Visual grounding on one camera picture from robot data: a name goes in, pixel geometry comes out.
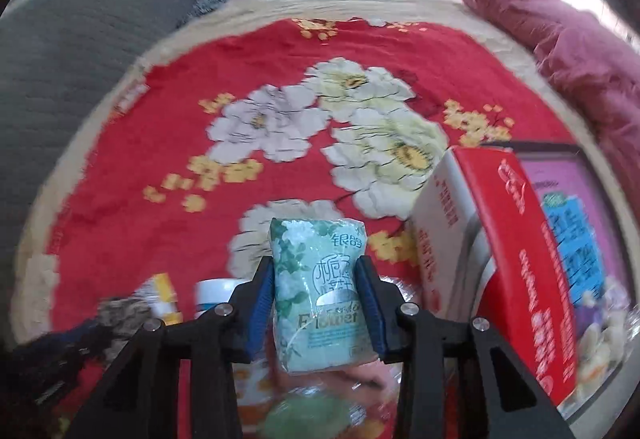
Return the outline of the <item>green tissue pack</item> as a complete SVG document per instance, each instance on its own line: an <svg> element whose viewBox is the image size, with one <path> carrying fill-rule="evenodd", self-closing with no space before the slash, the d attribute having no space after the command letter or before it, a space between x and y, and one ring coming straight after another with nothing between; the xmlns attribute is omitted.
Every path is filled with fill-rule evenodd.
<svg viewBox="0 0 640 439"><path fill-rule="evenodd" d="M375 359L354 276L366 244L366 228L358 220L271 220L273 332L286 373Z"/></svg>

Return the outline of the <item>pink mask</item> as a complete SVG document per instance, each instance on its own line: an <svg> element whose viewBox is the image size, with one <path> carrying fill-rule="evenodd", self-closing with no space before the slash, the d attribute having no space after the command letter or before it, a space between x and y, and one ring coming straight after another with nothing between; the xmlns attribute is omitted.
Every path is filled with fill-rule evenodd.
<svg viewBox="0 0 640 439"><path fill-rule="evenodd" d="M380 361L307 375L288 375L276 363L260 360L233 367L236 397L244 436L260 438L258 426L268 412L292 393L325 393L356 404L361 417L337 438L393 436L401 367Z"/></svg>

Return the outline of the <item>yellow white snack packet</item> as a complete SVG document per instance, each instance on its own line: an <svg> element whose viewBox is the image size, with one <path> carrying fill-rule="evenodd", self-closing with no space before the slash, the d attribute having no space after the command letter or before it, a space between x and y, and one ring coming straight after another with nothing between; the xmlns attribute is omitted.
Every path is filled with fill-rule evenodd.
<svg viewBox="0 0 640 439"><path fill-rule="evenodd" d="M177 306L177 293L168 273L152 275L134 291L134 295L149 306L154 318L162 320L166 325L183 322L183 315Z"/></svg>

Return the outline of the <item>green sponge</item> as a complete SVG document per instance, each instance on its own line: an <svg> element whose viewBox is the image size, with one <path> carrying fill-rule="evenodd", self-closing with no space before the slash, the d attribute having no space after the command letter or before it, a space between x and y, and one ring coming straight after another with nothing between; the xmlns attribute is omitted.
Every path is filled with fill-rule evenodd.
<svg viewBox="0 0 640 439"><path fill-rule="evenodd" d="M268 412L257 433L270 439L331 439L360 417L360 407L341 398L325 393L292 393Z"/></svg>

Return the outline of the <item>white duck plush toy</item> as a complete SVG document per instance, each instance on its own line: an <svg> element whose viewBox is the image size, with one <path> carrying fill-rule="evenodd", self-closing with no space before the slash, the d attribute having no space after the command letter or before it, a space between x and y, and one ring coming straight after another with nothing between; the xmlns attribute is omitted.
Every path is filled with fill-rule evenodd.
<svg viewBox="0 0 640 439"><path fill-rule="evenodd" d="M608 275L597 293L586 291L574 307L578 370L575 397L590 399L623 364L639 334L639 307L632 306L626 287Z"/></svg>

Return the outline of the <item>leopard print scrunchie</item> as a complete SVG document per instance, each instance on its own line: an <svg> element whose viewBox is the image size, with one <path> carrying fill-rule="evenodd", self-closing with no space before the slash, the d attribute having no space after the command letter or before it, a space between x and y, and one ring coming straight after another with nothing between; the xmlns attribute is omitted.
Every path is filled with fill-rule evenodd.
<svg viewBox="0 0 640 439"><path fill-rule="evenodd" d="M109 298L101 301L96 316L99 323L111 331L110 344L103 352L103 364L108 367L143 323L152 317L152 310L138 296Z"/></svg>

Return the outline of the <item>white vitamin bottle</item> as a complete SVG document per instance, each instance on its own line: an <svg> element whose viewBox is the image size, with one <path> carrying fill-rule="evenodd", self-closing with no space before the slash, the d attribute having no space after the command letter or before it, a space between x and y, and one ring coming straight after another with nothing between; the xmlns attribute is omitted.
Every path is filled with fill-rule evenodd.
<svg viewBox="0 0 640 439"><path fill-rule="evenodd" d="M209 309L229 303L235 288L247 279L208 279L195 285L195 318Z"/></svg>

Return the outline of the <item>red tissue box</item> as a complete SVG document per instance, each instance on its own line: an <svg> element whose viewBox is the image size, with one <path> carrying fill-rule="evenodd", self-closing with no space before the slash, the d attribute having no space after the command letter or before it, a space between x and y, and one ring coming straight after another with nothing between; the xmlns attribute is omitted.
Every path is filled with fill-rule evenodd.
<svg viewBox="0 0 640 439"><path fill-rule="evenodd" d="M453 147L410 216L424 307L456 322L484 318L554 404L576 387L574 310L538 196L510 150Z"/></svg>

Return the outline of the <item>red floral blanket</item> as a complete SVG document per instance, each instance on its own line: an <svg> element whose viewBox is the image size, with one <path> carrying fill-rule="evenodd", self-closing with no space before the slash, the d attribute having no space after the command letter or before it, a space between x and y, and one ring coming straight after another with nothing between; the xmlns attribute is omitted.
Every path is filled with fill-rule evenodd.
<svg viewBox="0 0 640 439"><path fill-rule="evenodd" d="M283 371L274 300L262 350L233 363L230 300L195 318L195 285L250 282L278 218L362 222L363 256L404 297L393 438L566 436L559 404L498 329L424 307L410 216L450 148L568 140L484 46L433 23L292 18L155 66L113 108L58 216L53 322L76 324L100 296L162 272L183 322L144 322L68 435L245 437L233 367Z"/></svg>

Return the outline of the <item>grey tray with pink book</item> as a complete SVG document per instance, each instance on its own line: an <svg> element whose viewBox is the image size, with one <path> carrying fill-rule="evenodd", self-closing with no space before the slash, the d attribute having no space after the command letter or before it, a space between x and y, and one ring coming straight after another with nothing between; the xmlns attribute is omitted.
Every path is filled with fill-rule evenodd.
<svg viewBox="0 0 640 439"><path fill-rule="evenodd" d="M638 306L620 217L586 152L577 144L542 141L498 142L496 146L515 153L538 196L556 241L573 311L582 294L597 293L608 275L626 287L631 305ZM574 422L582 416L626 361L586 402L577 401L575 388L559 406L563 417Z"/></svg>

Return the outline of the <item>beige bed sheet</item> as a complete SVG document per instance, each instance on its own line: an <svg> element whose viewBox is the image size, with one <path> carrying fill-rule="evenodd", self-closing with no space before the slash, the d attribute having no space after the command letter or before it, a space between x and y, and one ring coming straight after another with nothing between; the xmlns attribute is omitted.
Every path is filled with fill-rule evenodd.
<svg viewBox="0 0 640 439"><path fill-rule="evenodd" d="M612 167L598 149L586 121L555 92L539 74L533 54L509 34L473 14L462 0L230 0L208 14L160 40L138 57L111 92L93 108L58 159L53 172L43 182L32 203L14 258L15 285L9 318L15 341L24 343L49 332L49 311L53 290L58 284L56 263L44 256L55 216L66 196L82 176L94 140L119 95L149 71L199 44L224 36L242 34L285 18L346 20L427 21L450 26L471 35L484 45L516 77L523 81L570 129L596 167L606 193L613 202L627 251L631 258L631 279L639 279L639 226L632 214Z"/></svg>

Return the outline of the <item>grey quilted headboard cushion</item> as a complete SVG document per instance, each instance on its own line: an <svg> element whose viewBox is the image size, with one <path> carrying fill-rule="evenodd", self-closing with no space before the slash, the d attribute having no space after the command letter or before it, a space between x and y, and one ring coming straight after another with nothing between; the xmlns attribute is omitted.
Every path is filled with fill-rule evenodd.
<svg viewBox="0 0 640 439"><path fill-rule="evenodd" d="M194 0L25 0L1 19L1 263L82 120Z"/></svg>

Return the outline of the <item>pink crumpled quilt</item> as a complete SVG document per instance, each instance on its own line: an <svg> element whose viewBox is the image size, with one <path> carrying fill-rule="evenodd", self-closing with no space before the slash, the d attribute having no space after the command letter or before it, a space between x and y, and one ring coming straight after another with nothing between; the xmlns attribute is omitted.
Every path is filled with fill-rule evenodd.
<svg viewBox="0 0 640 439"><path fill-rule="evenodd" d="M535 56L539 73L588 122L639 213L639 55L562 0L463 0Z"/></svg>

